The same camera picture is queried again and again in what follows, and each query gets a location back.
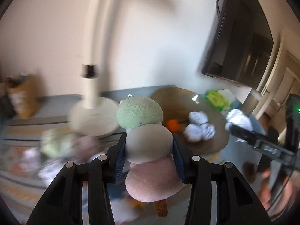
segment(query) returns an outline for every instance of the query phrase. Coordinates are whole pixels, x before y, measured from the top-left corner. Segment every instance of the plush toy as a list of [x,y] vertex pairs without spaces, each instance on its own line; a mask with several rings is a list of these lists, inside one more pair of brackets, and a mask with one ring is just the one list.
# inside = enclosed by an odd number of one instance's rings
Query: plush toy
[[50,158],[71,157],[73,142],[73,134],[49,129],[42,132],[40,151]]
[[171,153],[172,133],[162,126],[161,107],[152,99],[133,97],[121,101],[116,114],[126,128],[126,159],[131,162],[125,185],[131,197],[141,202],[155,202],[157,215],[167,215],[165,199],[183,186]]
[[20,166],[28,173],[35,173],[41,167],[41,154],[38,147],[28,148],[23,151]]
[[75,141],[73,150],[75,157],[81,162],[86,163],[89,162],[94,155],[103,152],[104,148],[101,148],[98,139],[96,139],[94,136],[87,135],[78,138]]

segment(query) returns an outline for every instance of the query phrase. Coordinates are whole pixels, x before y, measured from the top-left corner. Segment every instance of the tv screen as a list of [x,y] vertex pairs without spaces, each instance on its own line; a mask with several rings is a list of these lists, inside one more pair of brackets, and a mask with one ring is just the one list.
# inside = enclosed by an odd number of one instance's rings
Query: tv screen
[[224,0],[202,73],[256,89],[272,48],[271,31],[258,0]]

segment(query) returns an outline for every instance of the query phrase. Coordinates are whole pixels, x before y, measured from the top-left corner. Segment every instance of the white wall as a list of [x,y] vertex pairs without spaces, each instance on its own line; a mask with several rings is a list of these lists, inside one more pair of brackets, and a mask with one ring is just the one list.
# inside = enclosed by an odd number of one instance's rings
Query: white wall
[[[105,89],[175,84],[199,93],[250,88],[200,73],[216,26],[216,0],[120,0],[105,63]],[[277,43],[283,24],[300,30],[285,0],[259,0]],[[89,0],[14,0],[0,21],[8,74],[40,76],[44,95],[81,94],[83,28]]]

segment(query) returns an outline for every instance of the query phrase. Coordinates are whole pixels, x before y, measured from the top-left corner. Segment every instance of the lamp base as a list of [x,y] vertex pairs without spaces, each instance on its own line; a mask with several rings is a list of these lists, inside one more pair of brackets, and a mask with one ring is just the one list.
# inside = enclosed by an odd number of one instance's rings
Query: lamp base
[[103,97],[98,98],[95,109],[84,108],[83,101],[80,101],[70,111],[70,128],[82,135],[105,137],[119,127],[116,119],[118,108],[118,103]]

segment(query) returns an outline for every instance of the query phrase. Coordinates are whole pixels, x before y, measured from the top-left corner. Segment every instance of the ice cream plush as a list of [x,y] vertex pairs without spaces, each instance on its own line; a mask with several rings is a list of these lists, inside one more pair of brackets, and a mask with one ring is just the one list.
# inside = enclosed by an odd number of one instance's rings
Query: ice cream plush
[[[126,159],[131,162],[126,189],[141,202],[166,204],[182,188],[171,153],[172,133],[162,126],[161,107],[152,99],[133,97],[120,103],[119,125],[126,128]],[[158,212],[166,216],[167,210]]]

